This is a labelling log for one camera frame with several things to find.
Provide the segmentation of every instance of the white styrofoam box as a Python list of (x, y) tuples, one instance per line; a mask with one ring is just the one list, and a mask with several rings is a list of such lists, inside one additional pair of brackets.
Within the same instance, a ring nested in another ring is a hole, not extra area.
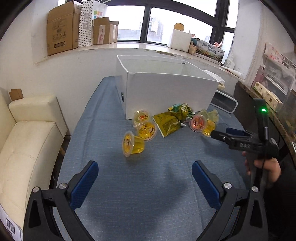
[(188, 52), (192, 34), (174, 29), (168, 43), (168, 47), (172, 49)]
[(117, 55), (116, 87), (126, 119), (145, 109), (152, 115), (174, 104), (207, 109), (219, 81), (181, 59)]

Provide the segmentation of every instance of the sofa cushion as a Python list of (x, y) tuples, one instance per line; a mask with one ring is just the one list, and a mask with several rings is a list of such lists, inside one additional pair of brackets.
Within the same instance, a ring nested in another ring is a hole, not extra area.
[(0, 203), (23, 228), (32, 189), (48, 189), (63, 143), (54, 122), (21, 121), (13, 127), (0, 153)]
[(15, 120), (12, 117), (12, 114), (10, 113), (0, 91), (0, 152), (14, 125)]

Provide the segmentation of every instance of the snack bag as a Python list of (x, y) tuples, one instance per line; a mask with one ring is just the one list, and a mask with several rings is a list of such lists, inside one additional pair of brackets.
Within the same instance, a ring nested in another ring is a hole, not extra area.
[(152, 117), (163, 137), (177, 131), (181, 127), (180, 121), (170, 111)]
[(168, 108), (168, 111), (179, 121), (190, 121), (195, 115), (194, 111), (186, 103), (173, 105)]

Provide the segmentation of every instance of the jelly cup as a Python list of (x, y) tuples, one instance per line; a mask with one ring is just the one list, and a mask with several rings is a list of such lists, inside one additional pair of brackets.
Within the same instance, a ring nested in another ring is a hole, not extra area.
[(219, 122), (219, 114), (217, 109), (214, 109), (211, 112), (208, 112), (208, 120), (215, 122), (215, 124), (218, 124)]
[(135, 112), (133, 115), (133, 126), (134, 128), (137, 127), (138, 124), (140, 124), (143, 121), (150, 121), (151, 120), (151, 115), (148, 111), (146, 110), (139, 110)]
[(203, 115), (196, 114), (189, 122), (190, 128), (195, 132), (201, 132), (207, 124), (207, 119)]
[(157, 133), (157, 126), (151, 121), (144, 121), (138, 124), (137, 134), (144, 141), (150, 141)]
[(211, 132), (213, 130), (215, 130), (216, 128), (216, 124), (214, 121), (211, 120), (207, 120), (207, 124), (205, 126), (205, 128), (202, 130), (202, 133), (206, 136), (206, 137), (210, 137), (211, 136)]
[(124, 134), (122, 140), (123, 154), (128, 157), (131, 154), (141, 153), (145, 149), (145, 142), (141, 137), (135, 136), (131, 131)]

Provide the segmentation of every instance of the yellow snack bag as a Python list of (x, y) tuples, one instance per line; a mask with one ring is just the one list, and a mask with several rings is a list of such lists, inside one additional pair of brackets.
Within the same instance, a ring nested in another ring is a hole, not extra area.
[(152, 117), (163, 137), (177, 131), (181, 127), (180, 121), (171, 112), (164, 112)]

